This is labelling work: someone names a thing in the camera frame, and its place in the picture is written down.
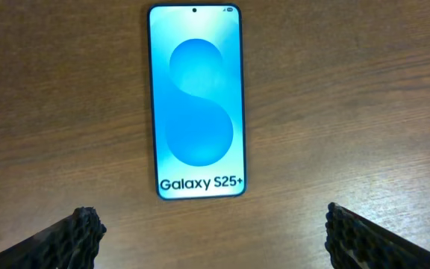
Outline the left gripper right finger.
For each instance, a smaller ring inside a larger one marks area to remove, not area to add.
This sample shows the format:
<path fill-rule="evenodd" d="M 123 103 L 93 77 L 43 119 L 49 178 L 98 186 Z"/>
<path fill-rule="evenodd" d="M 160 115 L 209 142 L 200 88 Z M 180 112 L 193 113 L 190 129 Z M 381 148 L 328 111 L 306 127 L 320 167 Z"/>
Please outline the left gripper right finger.
<path fill-rule="evenodd" d="M 335 202 L 325 217 L 325 248 L 333 268 L 430 269 L 430 251 Z"/>

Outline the blue Galaxy smartphone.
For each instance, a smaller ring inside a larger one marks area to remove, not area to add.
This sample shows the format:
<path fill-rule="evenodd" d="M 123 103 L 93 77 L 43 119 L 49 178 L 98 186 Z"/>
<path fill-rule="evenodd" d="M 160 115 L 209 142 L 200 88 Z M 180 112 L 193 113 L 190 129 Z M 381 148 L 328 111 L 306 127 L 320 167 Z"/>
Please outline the blue Galaxy smartphone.
<path fill-rule="evenodd" d="M 240 8 L 156 4 L 147 20 L 159 197 L 243 194 L 247 165 Z"/>

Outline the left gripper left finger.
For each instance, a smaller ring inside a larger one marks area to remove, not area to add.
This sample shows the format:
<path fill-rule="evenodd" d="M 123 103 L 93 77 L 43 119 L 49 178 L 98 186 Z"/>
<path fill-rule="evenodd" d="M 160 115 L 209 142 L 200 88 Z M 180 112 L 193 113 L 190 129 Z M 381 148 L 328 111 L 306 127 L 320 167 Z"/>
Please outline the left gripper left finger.
<path fill-rule="evenodd" d="M 74 212 L 0 252 L 0 269 L 93 269 L 107 228 L 93 207 Z"/>

